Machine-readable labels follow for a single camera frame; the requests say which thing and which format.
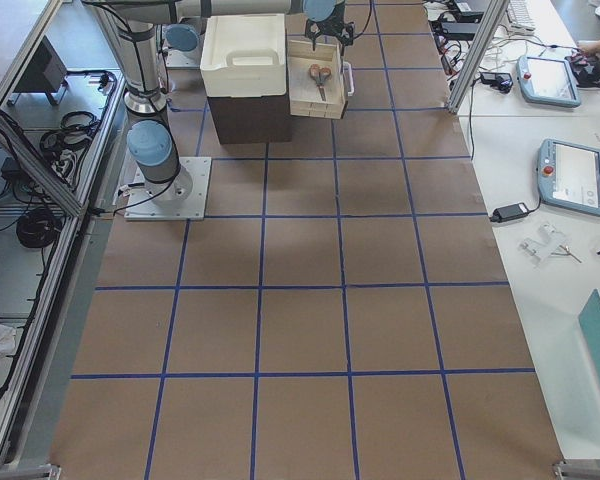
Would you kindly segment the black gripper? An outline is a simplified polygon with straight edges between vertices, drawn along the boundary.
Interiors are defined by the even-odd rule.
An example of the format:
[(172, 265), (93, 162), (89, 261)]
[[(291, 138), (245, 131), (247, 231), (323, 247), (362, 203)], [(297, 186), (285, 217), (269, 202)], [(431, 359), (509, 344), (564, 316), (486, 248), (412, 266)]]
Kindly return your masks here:
[(320, 36), (333, 37), (339, 43), (339, 55), (345, 55), (346, 48), (353, 45), (355, 37), (355, 24), (344, 20), (343, 12), (332, 13), (327, 19), (314, 21), (307, 19), (304, 37), (309, 39), (312, 50), (316, 50), (317, 39)]

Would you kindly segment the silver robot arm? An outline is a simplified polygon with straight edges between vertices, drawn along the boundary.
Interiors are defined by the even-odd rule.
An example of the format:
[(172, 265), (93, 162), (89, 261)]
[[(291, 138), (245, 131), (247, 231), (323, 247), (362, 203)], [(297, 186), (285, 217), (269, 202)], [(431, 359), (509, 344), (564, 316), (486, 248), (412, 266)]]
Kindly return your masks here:
[(189, 24), (173, 24), (166, 29), (165, 38), (172, 49), (193, 52), (200, 45), (200, 34)]
[(206, 25), (201, 72), (208, 98), (255, 99), (288, 92), (285, 19), (302, 14), (305, 36), (353, 44), (355, 25), (342, 1), (90, 1), (126, 82), (131, 123), (166, 124), (161, 89), (158, 27), (189, 20)]

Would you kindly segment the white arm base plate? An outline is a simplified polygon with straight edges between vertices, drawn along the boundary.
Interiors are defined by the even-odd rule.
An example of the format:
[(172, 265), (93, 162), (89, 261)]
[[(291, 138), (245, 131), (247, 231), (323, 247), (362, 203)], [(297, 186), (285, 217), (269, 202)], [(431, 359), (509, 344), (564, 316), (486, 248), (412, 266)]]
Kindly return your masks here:
[(181, 169), (169, 189), (156, 199), (150, 197), (160, 193), (165, 186), (146, 185), (140, 168), (135, 169), (132, 183), (141, 183), (132, 188), (128, 202), (131, 207), (123, 211), (129, 221), (176, 221), (203, 220), (206, 211), (208, 187), (211, 176), (210, 157), (182, 157)]

